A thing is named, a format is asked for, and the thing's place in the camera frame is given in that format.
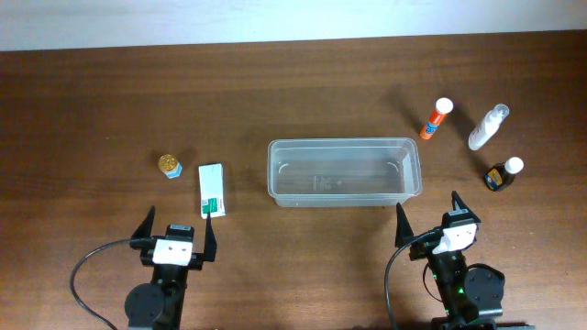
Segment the white green medicine box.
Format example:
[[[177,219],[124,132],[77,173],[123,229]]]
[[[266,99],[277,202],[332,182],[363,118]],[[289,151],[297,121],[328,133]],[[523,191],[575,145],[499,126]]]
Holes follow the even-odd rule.
[[[201,195],[200,213],[203,219],[225,216],[224,169],[220,163],[198,168]]]

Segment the small gold-lid jar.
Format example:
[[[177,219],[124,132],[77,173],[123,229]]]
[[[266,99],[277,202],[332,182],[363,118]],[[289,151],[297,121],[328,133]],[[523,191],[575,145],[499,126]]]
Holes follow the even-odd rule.
[[[168,178],[178,178],[183,170],[181,163],[171,154],[162,155],[158,160],[160,171]]]

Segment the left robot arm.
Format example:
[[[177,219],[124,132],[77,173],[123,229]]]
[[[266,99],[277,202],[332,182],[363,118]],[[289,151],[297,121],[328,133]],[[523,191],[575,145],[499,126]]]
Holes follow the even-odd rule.
[[[163,236],[151,229],[155,209],[131,236],[129,246],[139,252],[141,263],[152,268],[151,280],[135,287],[125,300],[129,329],[178,329],[181,325],[188,274],[200,271],[216,258],[217,242],[212,217],[205,216],[205,247],[194,252],[194,228],[168,225]]]

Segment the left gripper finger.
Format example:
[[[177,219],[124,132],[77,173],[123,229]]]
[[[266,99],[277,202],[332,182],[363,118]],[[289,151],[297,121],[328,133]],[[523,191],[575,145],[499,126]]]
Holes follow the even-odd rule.
[[[152,242],[151,230],[154,223],[155,212],[156,208],[153,205],[148,211],[145,219],[132,234],[129,242],[129,246],[132,249],[145,249],[150,246]]]
[[[216,259],[217,242],[214,229],[212,227],[212,217],[208,213],[205,227],[205,246],[203,251],[204,262],[214,262]]]

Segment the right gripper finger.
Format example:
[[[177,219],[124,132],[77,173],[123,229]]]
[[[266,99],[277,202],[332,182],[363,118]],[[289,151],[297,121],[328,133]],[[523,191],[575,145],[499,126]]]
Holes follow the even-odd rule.
[[[394,245],[402,248],[408,245],[415,237],[401,203],[396,204],[397,225]]]
[[[454,211],[469,211],[469,207],[462,201],[462,199],[456,191],[453,191],[451,193],[451,203]]]

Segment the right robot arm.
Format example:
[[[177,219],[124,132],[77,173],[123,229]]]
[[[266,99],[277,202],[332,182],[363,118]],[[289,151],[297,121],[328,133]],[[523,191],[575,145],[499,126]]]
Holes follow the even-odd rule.
[[[441,225],[415,235],[404,208],[396,205],[397,250],[389,259],[384,274],[384,291],[390,289],[390,270],[405,250],[412,261],[425,259],[432,272],[446,315],[431,320],[433,329],[531,329],[526,323],[499,324],[503,315],[504,274],[482,263],[468,264],[463,251],[476,242],[481,219],[451,193],[452,210],[443,214]]]

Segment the white spray bottle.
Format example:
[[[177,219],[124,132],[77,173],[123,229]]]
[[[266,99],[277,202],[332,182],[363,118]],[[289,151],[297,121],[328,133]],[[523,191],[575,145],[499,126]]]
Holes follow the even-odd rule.
[[[509,108],[505,104],[497,104],[489,111],[481,123],[470,133],[468,146],[471,150],[480,149],[499,129],[500,125],[509,115]]]

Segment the orange tube white cap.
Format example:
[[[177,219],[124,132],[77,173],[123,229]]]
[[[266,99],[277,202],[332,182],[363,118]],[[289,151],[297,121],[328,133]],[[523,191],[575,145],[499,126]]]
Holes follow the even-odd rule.
[[[424,140],[430,139],[441,125],[446,115],[454,108],[453,102],[447,97],[437,99],[435,110],[420,131],[420,137]]]

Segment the dark bottle white cap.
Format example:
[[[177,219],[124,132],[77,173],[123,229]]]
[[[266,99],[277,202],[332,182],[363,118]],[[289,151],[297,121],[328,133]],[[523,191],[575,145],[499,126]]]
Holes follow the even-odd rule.
[[[490,191],[497,193],[508,187],[523,168],[524,162],[518,157],[512,157],[493,165],[485,173],[483,181]]]

